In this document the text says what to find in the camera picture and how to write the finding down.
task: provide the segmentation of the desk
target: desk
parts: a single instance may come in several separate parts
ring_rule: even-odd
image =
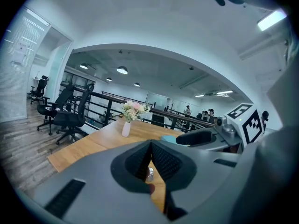
[[[115,148],[129,143],[144,140],[159,140],[161,136],[173,135],[178,137],[183,132],[151,125],[141,121],[131,123],[131,131],[128,137],[121,135],[125,119],[119,119],[104,128],[78,140],[77,142],[57,151],[48,157],[54,168],[61,172],[80,158],[100,152],[106,149]],[[150,183],[155,185],[155,192],[151,195],[152,201],[163,211],[165,200],[165,183],[158,171],[150,162],[149,167],[154,169],[154,180]]]

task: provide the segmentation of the person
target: person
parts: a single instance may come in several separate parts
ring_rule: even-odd
[[[210,112],[210,116],[214,116],[214,110],[213,109],[210,109],[209,112]]]
[[[263,123],[263,130],[265,131],[266,130],[266,123],[267,123],[267,121],[268,121],[268,117],[269,117],[269,113],[268,113],[268,111],[264,111],[263,113],[262,113],[262,123]]]
[[[191,109],[190,109],[190,106],[186,106],[187,107],[187,109],[184,111],[184,113],[186,114],[186,115],[191,115]]]

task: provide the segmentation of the white vase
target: white vase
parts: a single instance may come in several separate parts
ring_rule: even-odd
[[[122,128],[122,136],[128,137],[131,129],[131,123],[125,122],[123,128]]]

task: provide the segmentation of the wooden floor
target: wooden floor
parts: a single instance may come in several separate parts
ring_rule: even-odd
[[[47,156],[72,143],[70,137],[55,144],[62,134],[56,134],[57,126],[43,126],[44,116],[37,112],[38,103],[30,105],[27,100],[27,119],[0,124],[0,163],[11,184],[29,196],[34,190],[57,171],[49,163]]]

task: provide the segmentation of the office chair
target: office chair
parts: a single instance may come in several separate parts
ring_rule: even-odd
[[[78,113],[72,113],[70,111],[57,111],[57,115],[54,118],[53,124],[62,127],[68,127],[68,129],[58,129],[56,131],[56,133],[64,132],[64,134],[57,140],[57,145],[59,145],[60,140],[62,140],[68,135],[70,135],[75,141],[78,141],[78,138],[75,136],[75,134],[85,133],[78,129],[78,127],[82,127],[85,123],[85,103],[93,90],[93,86],[94,84],[89,84],[87,86],[87,90],[82,94],[82,99],[80,100],[80,104],[77,109]]]
[[[34,101],[39,102],[39,98],[42,97],[45,93],[44,89],[47,85],[47,81],[48,81],[48,77],[42,76],[42,79],[40,79],[38,81],[38,86],[37,86],[36,91],[33,90],[35,87],[31,86],[32,90],[30,91],[30,93],[35,96],[35,99],[31,99],[30,104],[32,104],[32,102],[34,102]]]
[[[52,135],[51,132],[51,125],[52,125],[52,120],[51,118],[54,118],[57,115],[57,111],[55,110],[56,108],[59,108],[60,110],[63,110],[64,105],[69,104],[66,103],[68,99],[70,99],[74,94],[74,86],[69,84],[66,86],[66,88],[61,92],[61,94],[58,96],[57,100],[55,103],[53,102],[48,102],[49,97],[42,96],[45,100],[44,105],[38,105],[37,106],[37,111],[45,116],[45,119],[49,117],[49,120],[44,122],[43,124],[39,125],[36,129],[39,131],[39,128],[45,125],[50,125],[50,132],[49,135]]]

